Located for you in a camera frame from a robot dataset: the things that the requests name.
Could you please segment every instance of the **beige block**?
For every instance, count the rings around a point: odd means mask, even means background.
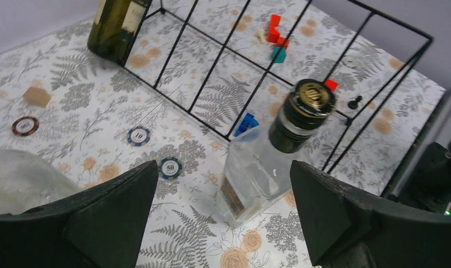
[[[29,87],[23,94],[23,99],[30,105],[45,108],[51,100],[51,95],[42,88]]]

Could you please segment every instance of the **blue toy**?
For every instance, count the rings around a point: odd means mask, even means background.
[[[271,59],[272,60],[275,57],[275,55],[278,53],[279,49],[280,49],[280,47],[278,47],[278,46],[273,48],[273,53],[271,54]],[[280,54],[276,58],[275,63],[284,63],[285,62],[285,58],[286,58],[286,50],[283,47],[283,49],[280,51]]]
[[[247,130],[254,128],[260,125],[257,120],[255,120],[254,116],[250,113],[247,113],[242,120],[242,123],[239,125],[239,128],[236,130],[234,137],[239,136],[240,134],[246,132]]]

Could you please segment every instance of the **wall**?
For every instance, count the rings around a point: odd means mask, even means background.
[[[361,0],[435,37],[416,69],[440,85],[451,87],[451,0]],[[314,5],[349,27],[365,14],[345,0],[314,0]],[[94,15],[98,0],[0,1],[0,52],[47,35]],[[372,20],[363,33],[405,60],[422,40],[383,20]]]
[[[0,52],[92,17],[98,0],[1,0]]]

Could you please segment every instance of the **floral tablecloth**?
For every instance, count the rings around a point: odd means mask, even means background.
[[[154,1],[152,10],[158,4]],[[186,17],[192,1],[165,0],[164,4]],[[191,22],[223,41],[242,6],[243,1],[201,1]],[[266,29],[270,14],[278,13],[284,35],[303,7],[297,0],[252,1],[230,46],[266,66],[272,45],[259,43],[257,30]],[[85,188],[148,160],[181,160],[182,176],[158,183],[139,268],[310,267],[293,193],[243,227],[228,228],[215,203],[227,144],[122,68],[90,53],[86,41],[91,25],[90,21],[79,23],[0,55],[0,149],[40,155]],[[168,14],[147,20],[126,67],[154,83],[180,27]],[[291,38],[285,63],[272,70],[291,82],[323,79],[352,34],[311,6]],[[160,90],[189,107],[219,49],[218,44],[187,27],[160,80]],[[339,109],[353,114],[347,102],[358,95],[368,100],[402,63],[363,38],[357,39],[349,53],[360,66],[339,66],[331,78],[340,83]],[[226,132],[260,76],[258,68],[226,49],[193,112]],[[22,99],[30,86],[52,95],[45,109],[29,106]],[[288,90],[267,77],[248,112],[260,123],[270,122]],[[332,174],[379,194],[443,92],[428,78],[411,72]],[[382,98],[354,122],[337,156]],[[16,137],[11,132],[12,123],[22,116],[40,120],[33,135]],[[127,131],[137,125],[152,133],[151,141],[142,147],[126,141]],[[316,166],[323,165],[343,130],[342,117],[331,116],[308,142],[305,150]]]

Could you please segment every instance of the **teal block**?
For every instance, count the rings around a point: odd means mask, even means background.
[[[278,46],[273,48],[273,53],[271,54],[271,59],[272,60],[275,57],[276,53],[278,53],[279,49],[280,49],[280,47],[278,47]],[[285,58],[286,58],[286,49],[283,47],[283,49],[280,51],[280,54],[276,58],[275,63],[284,63],[285,62]]]

